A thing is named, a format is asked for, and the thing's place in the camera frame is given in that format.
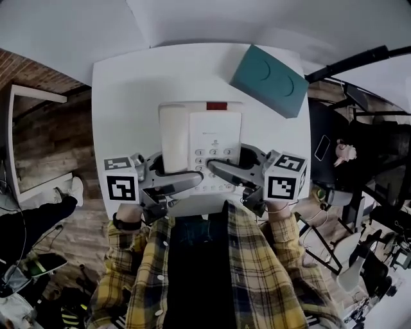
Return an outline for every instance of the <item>smartphone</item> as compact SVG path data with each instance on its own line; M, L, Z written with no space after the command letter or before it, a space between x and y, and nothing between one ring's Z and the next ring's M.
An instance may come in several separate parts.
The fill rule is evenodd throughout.
M314 156L319 160L322 161L324 156L326 155L326 152L328 150L329 147L329 138L326 135L323 135L323 137L321 138L321 141L317 147L317 149L315 150Z

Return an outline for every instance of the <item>teal box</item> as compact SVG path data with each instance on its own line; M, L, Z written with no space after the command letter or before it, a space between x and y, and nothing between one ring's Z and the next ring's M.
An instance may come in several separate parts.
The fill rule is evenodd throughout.
M230 84L285 118L296 118L308 81L265 51L251 45Z

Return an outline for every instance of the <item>black pants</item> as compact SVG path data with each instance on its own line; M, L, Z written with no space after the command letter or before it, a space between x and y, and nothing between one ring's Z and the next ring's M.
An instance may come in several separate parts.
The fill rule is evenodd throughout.
M26 246L23 258L36 241L61 220L70 216L76 208L74 197L65 197L58 204L43 204L37 209L22 212L26 223ZM24 244L24 222L20 212L0 217L0 259L7 264L17 261Z

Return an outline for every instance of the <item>wooden floor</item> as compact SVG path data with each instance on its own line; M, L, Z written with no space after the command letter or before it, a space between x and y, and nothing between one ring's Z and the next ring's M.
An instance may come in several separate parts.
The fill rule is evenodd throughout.
M324 83L311 85L309 95L331 102L344 99L339 85ZM391 105L372 97L370 103L375 111L391 108ZM68 261L68 264L53 276L47 289L48 296L52 298L52 292L64 286L77 287L75 280L81 277L80 264L84 264L89 276L97 280L103 274L103 259L108 249L108 218L101 197L94 158L91 91L70 96L66 104L49 104L37 107L35 111L28 111L24 116L19 115L13 136L15 164L22 190L68 172L79 176L85 185L84 206L76 209L63 221L64 229L58 237L55 238L57 232L52 232L36 246L38 253L58 253ZM311 218L318 212L319 205L313 199L302 200L296 210L305 218ZM344 234L344 229L337 224L340 212L339 208L332 209L328 221L320 228L328 240L335 241ZM320 224L324 220L325 213L320 214L315 223ZM312 238L304 241L307 247L319 248L317 250L320 251L320 257L326 259L327 254L324 253L322 246L308 245L314 243ZM324 278L331 295L344 306L354 303L355 298L359 297L358 294L352 296L342 292L328 270L324 271Z

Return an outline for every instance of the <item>white table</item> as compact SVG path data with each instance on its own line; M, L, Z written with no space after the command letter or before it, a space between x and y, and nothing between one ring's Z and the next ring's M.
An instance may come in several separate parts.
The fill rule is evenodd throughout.
M148 49L94 64L92 126L100 186L103 160L140 152L144 157L161 151L158 106L178 101L237 101L244 103L241 142L264 152L271 149L308 158L311 143L308 101L298 118L285 119L252 97L231 87L248 44L182 44ZM261 47L303 76L299 55L284 49ZM308 196L306 179L300 198ZM109 218L117 211L102 188ZM240 199L240 193L217 197L190 197L172 215L209 213L224 199Z

